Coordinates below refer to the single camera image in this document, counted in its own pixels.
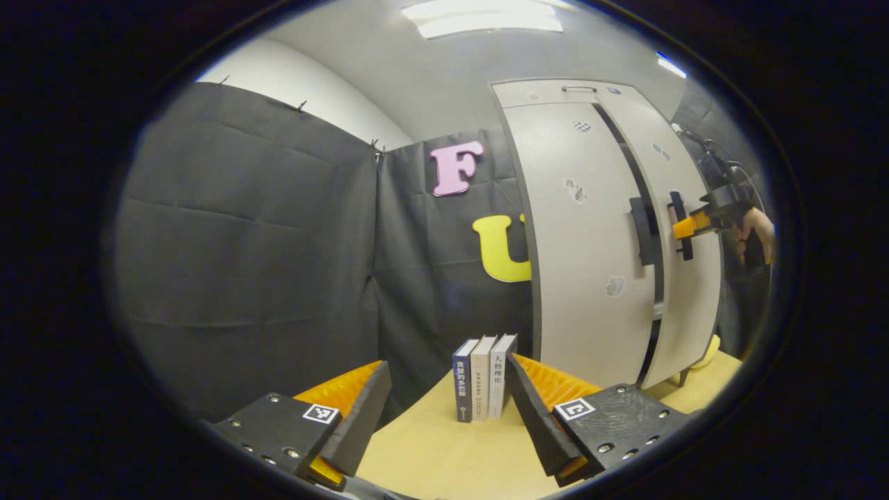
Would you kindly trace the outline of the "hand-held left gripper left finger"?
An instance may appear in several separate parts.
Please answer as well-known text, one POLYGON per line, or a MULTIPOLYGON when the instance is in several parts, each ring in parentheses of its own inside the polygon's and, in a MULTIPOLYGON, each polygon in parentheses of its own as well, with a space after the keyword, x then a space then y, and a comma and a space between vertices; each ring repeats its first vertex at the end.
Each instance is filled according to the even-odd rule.
POLYGON ((390 365, 377 360, 295 396, 264 394, 210 427, 283 474, 341 492, 358 472, 391 387, 390 365))

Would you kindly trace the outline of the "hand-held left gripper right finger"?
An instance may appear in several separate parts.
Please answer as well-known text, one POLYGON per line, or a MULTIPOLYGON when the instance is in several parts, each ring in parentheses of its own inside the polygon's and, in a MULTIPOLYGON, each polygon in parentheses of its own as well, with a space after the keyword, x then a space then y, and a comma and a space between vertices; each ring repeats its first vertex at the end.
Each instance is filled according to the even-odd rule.
POLYGON ((690 420, 632 384, 599 388, 514 353, 505 368, 543 471, 559 487, 645 455, 690 420))

